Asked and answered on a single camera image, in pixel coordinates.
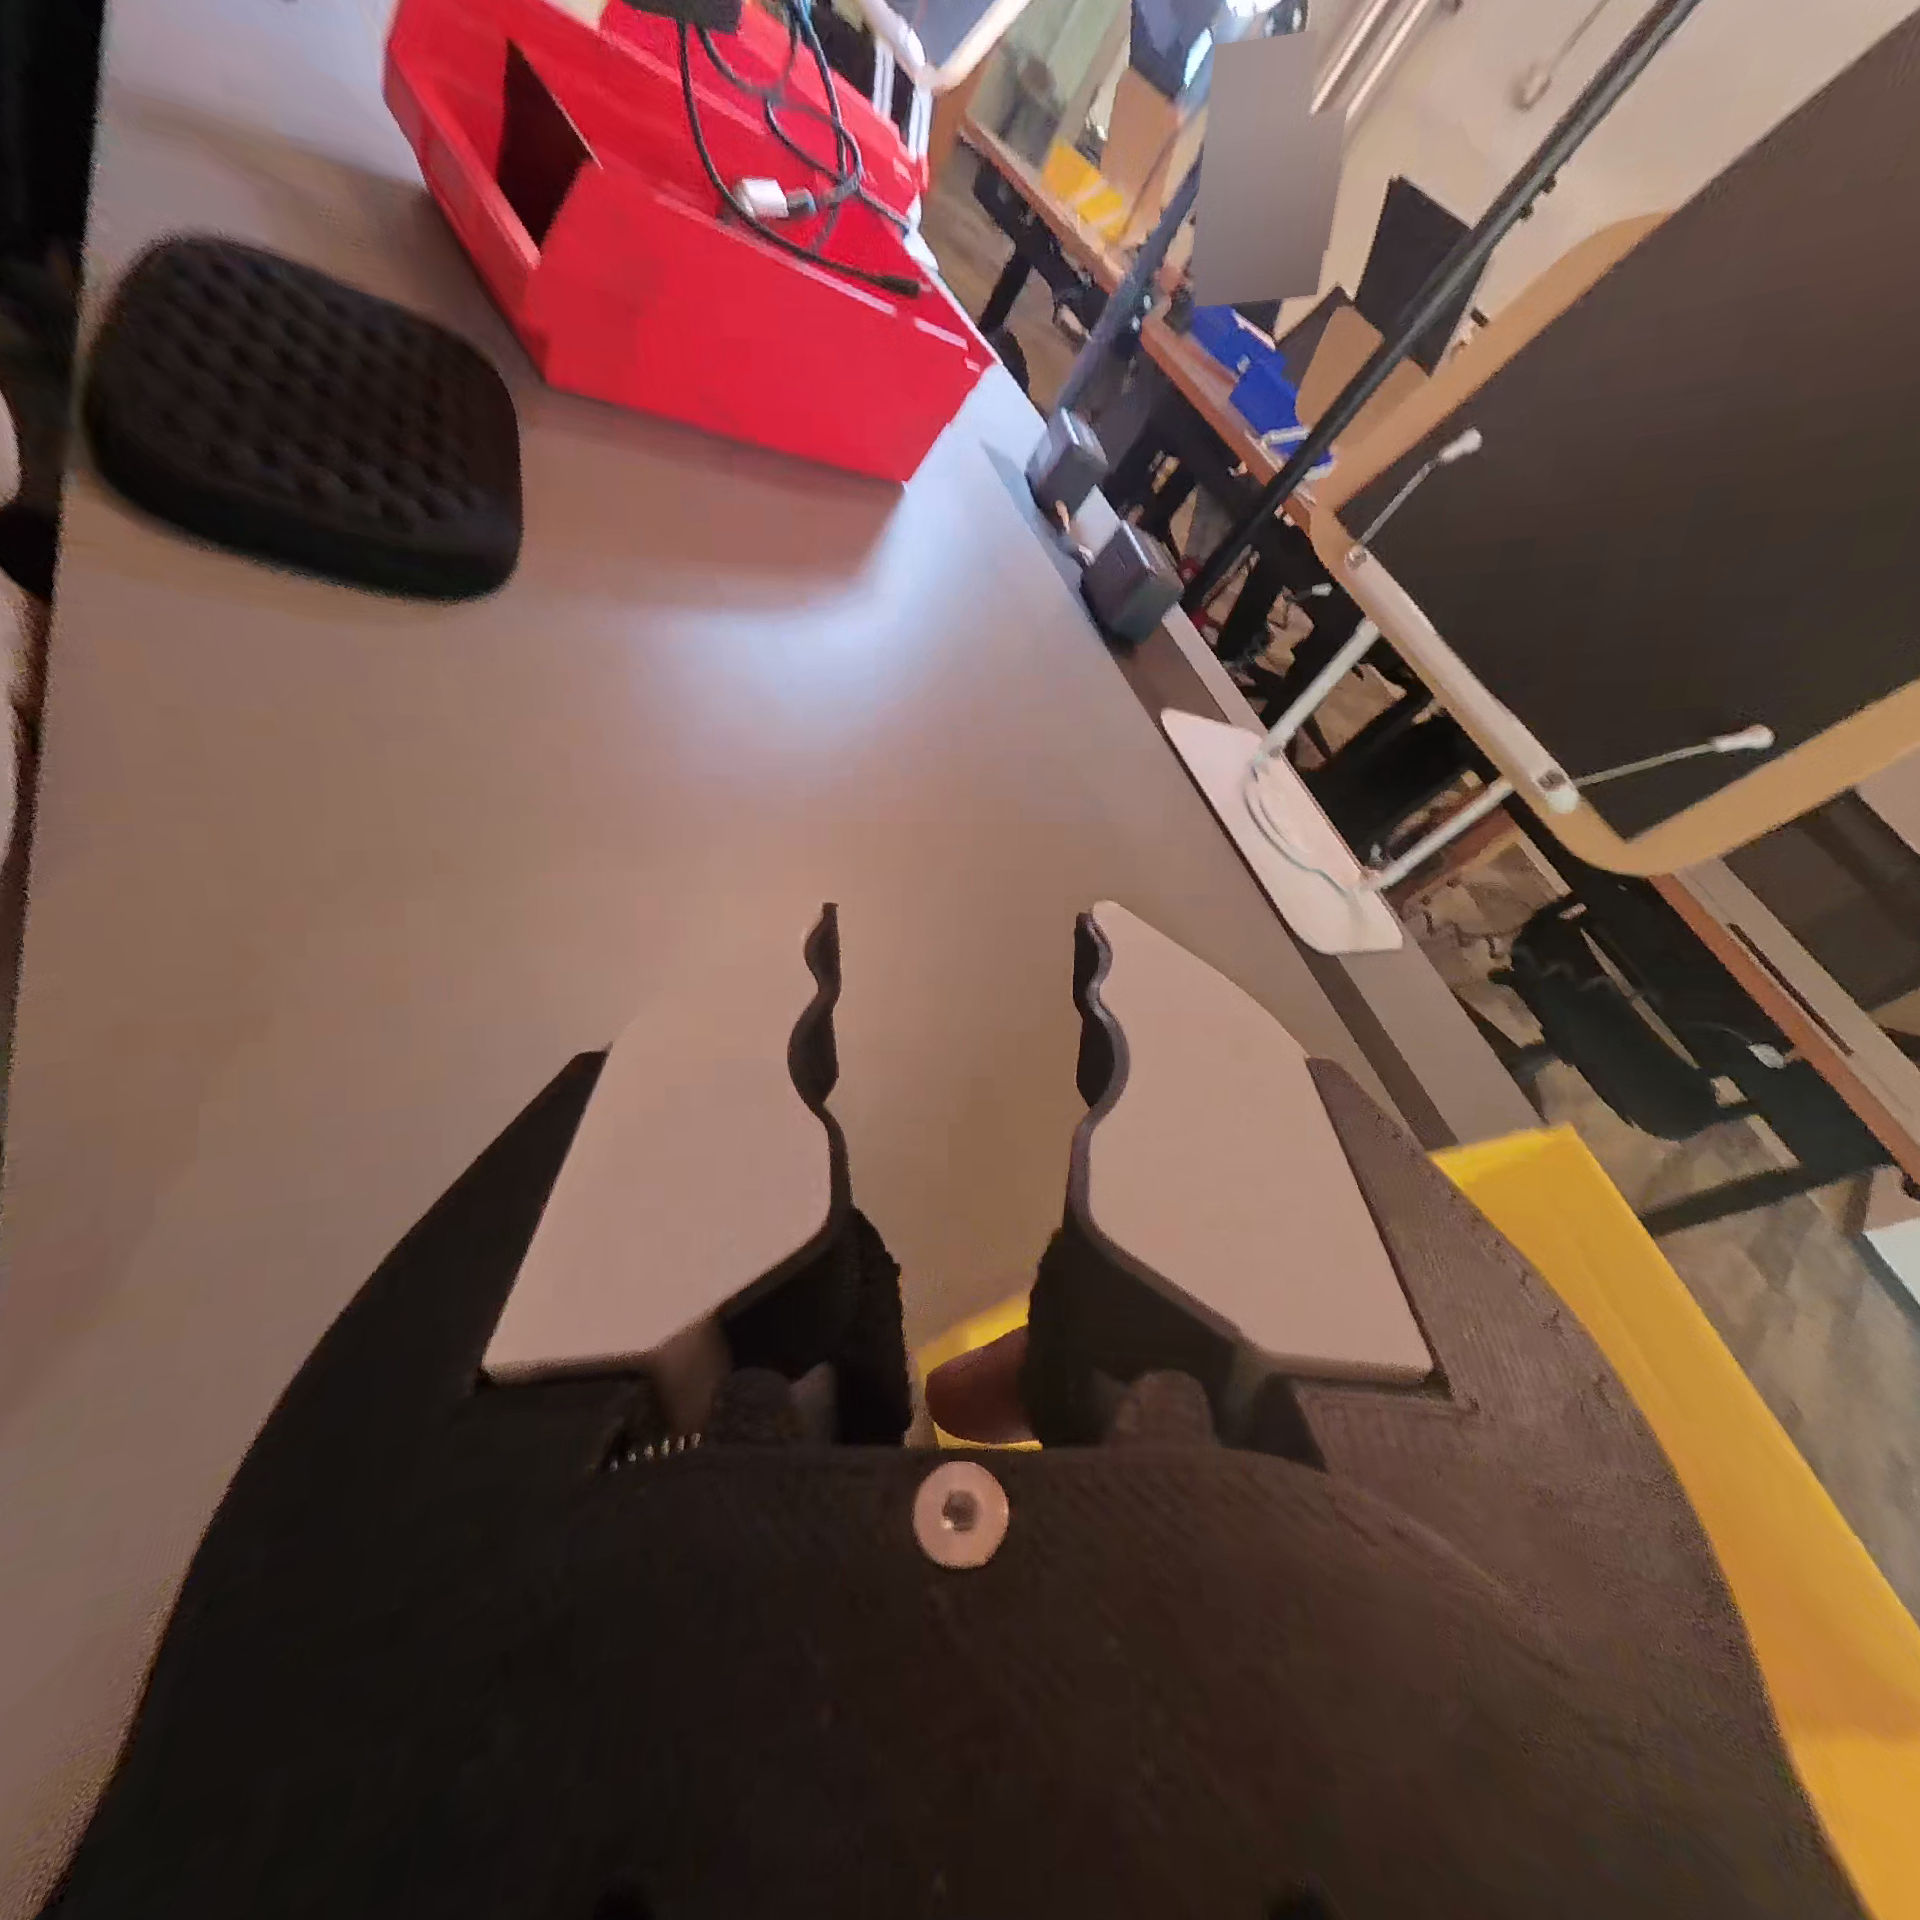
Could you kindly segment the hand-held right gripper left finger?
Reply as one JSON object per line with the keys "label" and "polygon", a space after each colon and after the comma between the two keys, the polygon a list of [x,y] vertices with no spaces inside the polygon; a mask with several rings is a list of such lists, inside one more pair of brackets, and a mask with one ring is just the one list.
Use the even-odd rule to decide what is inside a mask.
{"label": "hand-held right gripper left finger", "polygon": [[618,1028],[489,1336],[489,1379],[688,1379],[723,1316],[850,1211],[832,1093],[834,902],[786,943],[696,957]]}

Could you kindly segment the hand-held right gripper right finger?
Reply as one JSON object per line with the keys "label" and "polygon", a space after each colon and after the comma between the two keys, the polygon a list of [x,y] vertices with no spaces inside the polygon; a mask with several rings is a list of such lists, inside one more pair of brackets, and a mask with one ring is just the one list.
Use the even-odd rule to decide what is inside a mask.
{"label": "hand-held right gripper right finger", "polygon": [[1084,1017],[1067,1219],[1194,1372],[1418,1384],[1434,1356],[1308,1048],[1116,900],[1074,929]]}

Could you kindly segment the yellow plastic bin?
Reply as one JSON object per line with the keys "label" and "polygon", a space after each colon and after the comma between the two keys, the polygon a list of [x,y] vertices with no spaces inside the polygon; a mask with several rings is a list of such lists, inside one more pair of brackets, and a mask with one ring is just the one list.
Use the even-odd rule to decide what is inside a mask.
{"label": "yellow plastic bin", "polygon": [[1273,1360],[1226,1454],[1148,1470],[1226,1783],[1144,1823],[1337,1915],[1916,1915],[1916,1622],[1573,1136],[1432,1160],[1328,1115],[1429,1348],[1414,1384]]}

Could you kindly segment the person's right hand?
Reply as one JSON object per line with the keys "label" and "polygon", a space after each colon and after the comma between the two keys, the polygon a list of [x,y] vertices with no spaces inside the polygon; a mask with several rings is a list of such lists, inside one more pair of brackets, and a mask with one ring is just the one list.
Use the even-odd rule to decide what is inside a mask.
{"label": "person's right hand", "polygon": [[1019,1448],[1036,1440],[1022,1399],[1026,1328],[1013,1328],[929,1372],[930,1422],[960,1446]]}

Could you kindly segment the white stand with clear rod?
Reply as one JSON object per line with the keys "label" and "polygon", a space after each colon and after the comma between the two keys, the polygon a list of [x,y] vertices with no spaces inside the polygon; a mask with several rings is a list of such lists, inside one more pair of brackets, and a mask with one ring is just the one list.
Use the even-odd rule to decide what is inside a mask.
{"label": "white stand with clear rod", "polygon": [[[1412,494],[1443,469],[1468,462],[1482,449],[1482,431],[1470,428],[1441,446],[1387,505],[1347,541],[1333,568],[1334,588],[1357,585],[1382,598],[1394,623],[1378,631],[1363,616],[1309,678],[1285,699],[1270,725],[1254,735],[1244,726],[1210,721],[1165,708],[1161,728],[1188,777],[1201,788],[1226,833],[1260,880],[1285,923],[1309,948],[1330,955],[1387,952],[1402,947],[1402,926],[1385,894],[1437,856],[1470,827],[1485,820],[1508,798],[1522,798],[1539,812],[1570,814],[1586,788],[1649,775],[1673,763],[1773,750],[1777,734],[1765,725],[1718,732],[1684,748],[1612,763],[1590,775],[1570,775],[1522,720],[1470,671],[1406,589],[1385,572],[1373,539],[1402,511]],[[1470,742],[1494,763],[1494,780],[1458,806],[1437,827],[1402,855],[1357,855],[1333,824],[1322,799],[1289,759],[1289,742],[1373,648],[1389,645],[1454,717]]]}

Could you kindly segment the black office chair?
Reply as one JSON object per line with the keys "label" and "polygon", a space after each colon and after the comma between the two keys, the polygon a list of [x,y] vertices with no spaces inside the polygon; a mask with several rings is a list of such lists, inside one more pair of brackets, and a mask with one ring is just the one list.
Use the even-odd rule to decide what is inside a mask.
{"label": "black office chair", "polygon": [[1613,926],[1570,896],[1542,905],[1494,982],[1540,1027],[1533,1057],[1568,1064],[1646,1136],[1682,1143],[1729,1118],[1797,1124],[1804,1063],[1665,909]]}

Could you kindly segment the grey weight block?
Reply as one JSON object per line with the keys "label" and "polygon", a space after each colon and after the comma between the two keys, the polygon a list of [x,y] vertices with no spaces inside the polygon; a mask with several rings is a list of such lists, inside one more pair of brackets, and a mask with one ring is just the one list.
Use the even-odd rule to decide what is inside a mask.
{"label": "grey weight block", "polygon": [[1121,518],[1091,550],[1082,593],[1104,640],[1132,652],[1181,603],[1184,580],[1160,539]]}
{"label": "grey weight block", "polygon": [[1072,409],[1048,419],[1043,439],[1026,456],[1025,480],[1038,510],[1069,523],[1106,478],[1110,462],[1092,425]]}

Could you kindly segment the wooden workbench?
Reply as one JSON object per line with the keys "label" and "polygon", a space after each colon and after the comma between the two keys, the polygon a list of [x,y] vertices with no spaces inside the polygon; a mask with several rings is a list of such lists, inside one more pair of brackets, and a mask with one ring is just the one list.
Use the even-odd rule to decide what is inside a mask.
{"label": "wooden workbench", "polygon": [[[1104,303],[1121,285],[1124,261],[1082,212],[1064,199],[1054,182],[1092,182],[1092,172],[1078,151],[1064,151],[1064,164],[1054,173],[1036,172],[1016,149],[984,128],[971,110],[964,110],[958,140],[974,153],[974,189],[980,205],[1004,228],[1016,247],[1006,267],[995,281],[984,307],[980,327],[998,329],[1013,312],[1022,287],[1033,277],[1065,277],[1067,293],[1086,297],[1082,303]],[[1195,440],[1195,471],[1208,462],[1230,475],[1230,488],[1244,484],[1244,475],[1266,480],[1270,459],[1252,435],[1252,428],[1233,406],[1230,368],[1214,361],[1202,345],[1154,316],[1140,319],[1122,342],[1136,361],[1152,368],[1148,389],[1148,419],[1160,404],[1171,401],[1174,425]],[[1866,859],[1866,844],[1859,841],[1861,819],[1850,814],[1832,819],[1835,803],[1820,809],[1811,836],[1802,823],[1790,823],[1788,852],[1805,849],[1818,869],[1832,880],[1856,881],[1873,861]],[[1637,1020],[1653,1033],[1653,1017],[1669,1009],[1680,1014],[1673,1041],[1682,1046],[1694,1068],[1706,1069],[1692,1040],[1702,1046],[1712,1040],[1715,1057],[1738,1040],[1747,1045],[1757,1064],[1733,1077],[1739,1088],[1761,1077],[1761,1089],[1742,1093],[1733,1118],[1761,1118],[1772,1133],[1788,1145],[1792,1164],[1770,1174],[1742,1174],[1733,1184],[1707,1189],[1706,1197],[1654,1207],[1657,1231],[1678,1231],[1684,1224],[1700,1224],[1712,1219],[1739,1211],[1736,1201],[1772,1205],[1773,1197],[1811,1192],[1818,1173],[1852,1177],[1868,1173],[1900,1174],[1900,1192],[1916,1207],[1916,1033],[1885,1028],[1868,1017],[1856,997],[1832,967],[1820,964],[1805,942],[1792,928],[1779,923],[1766,902],[1744,886],[1739,873],[1725,870],[1724,861],[1706,869],[1635,878],[1581,867],[1553,832],[1530,814],[1502,803],[1492,823],[1468,829],[1464,844],[1436,855],[1420,870],[1420,885],[1464,878],[1470,852],[1483,852],[1515,833],[1546,852],[1547,867],[1568,881],[1568,896],[1585,902],[1581,918],[1588,947],[1641,989],[1646,1017]],[[1825,1088],[1805,1094],[1792,1093],[1788,1081],[1798,1068]]]}

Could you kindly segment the blue plastic bin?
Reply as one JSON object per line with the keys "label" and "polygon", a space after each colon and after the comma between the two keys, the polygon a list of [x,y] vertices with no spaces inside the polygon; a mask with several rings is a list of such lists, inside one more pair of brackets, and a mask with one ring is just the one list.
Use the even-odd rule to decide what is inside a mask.
{"label": "blue plastic bin", "polygon": [[1230,406],[1260,435],[1299,422],[1299,389],[1273,337],[1230,303],[1201,303],[1188,337],[1230,376]]}

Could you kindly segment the red plastic bin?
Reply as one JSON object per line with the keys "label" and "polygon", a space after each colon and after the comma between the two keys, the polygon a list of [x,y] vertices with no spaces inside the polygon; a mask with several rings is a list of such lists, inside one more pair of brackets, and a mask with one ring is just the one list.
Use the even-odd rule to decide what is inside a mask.
{"label": "red plastic bin", "polygon": [[553,389],[906,483],[995,356],[819,14],[405,1],[386,103]]}

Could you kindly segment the black tripod stand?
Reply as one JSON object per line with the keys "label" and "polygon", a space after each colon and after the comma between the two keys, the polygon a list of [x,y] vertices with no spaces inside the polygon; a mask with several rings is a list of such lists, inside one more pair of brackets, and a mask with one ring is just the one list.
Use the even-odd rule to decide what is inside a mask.
{"label": "black tripod stand", "polygon": [[1594,134],[1617,107],[1641,71],[1665,47],[1680,25],[1694,14],[1697,1],[1659,1],[1622,36],[1619,47],[1603,62],[1588,85],[1573,99],[1553,131],[1505,182],[1492,205],[1483,212],[1429,277],[1409,312],[1381,337],[1355,374],[1333,395],[1314,421],[1302,444],[1288,456],[1285,467],[1261,487],[1246,515],[1237,516],[1230,533],[1216,543],[1208,561],[1194,573],[1184,589],[1184,613],[1197,613],[1220,585],[1226,585],[1254,547],[1261,528],[1306,484],[1309,471],[1348,431],[1364,406],[1381,392],[1394,368],[1411,349],[1444,318],[1457,297],[1470,297],[1478,283],[1485,261],[1498,252],[1515,224],[1528,219],[1533,201],[1553,189],[1561,169],[1578,149]]}

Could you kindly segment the black board with wooden frame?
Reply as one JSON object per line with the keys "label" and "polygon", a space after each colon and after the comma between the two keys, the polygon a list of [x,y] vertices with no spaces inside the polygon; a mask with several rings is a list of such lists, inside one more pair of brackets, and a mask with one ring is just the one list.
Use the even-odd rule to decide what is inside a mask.
{"label": "black board with wooden frame", "polygon": [[1916,189],[1908,15],[1317,494],[1322,560],[1598,869],[1680,873],[1916,755]]}

